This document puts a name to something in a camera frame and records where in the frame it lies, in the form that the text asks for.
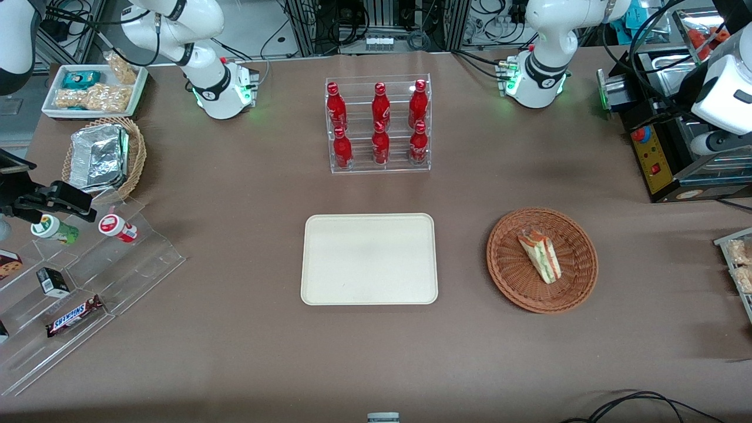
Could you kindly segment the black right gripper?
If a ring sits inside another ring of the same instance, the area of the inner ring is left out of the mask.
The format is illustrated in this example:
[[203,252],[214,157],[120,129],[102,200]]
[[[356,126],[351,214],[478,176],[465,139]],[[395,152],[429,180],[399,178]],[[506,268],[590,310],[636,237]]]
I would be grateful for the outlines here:
[[89,193],[63,180],[54,180],[50,186],[35,183],[29,171],[36,167],[30,161],[1,150],[2,214],[19,217],[29,224],[39,224],[43,214],[55,213],[73,215],[89,223],[96,220],[96,209],[89,208],[92,201]]

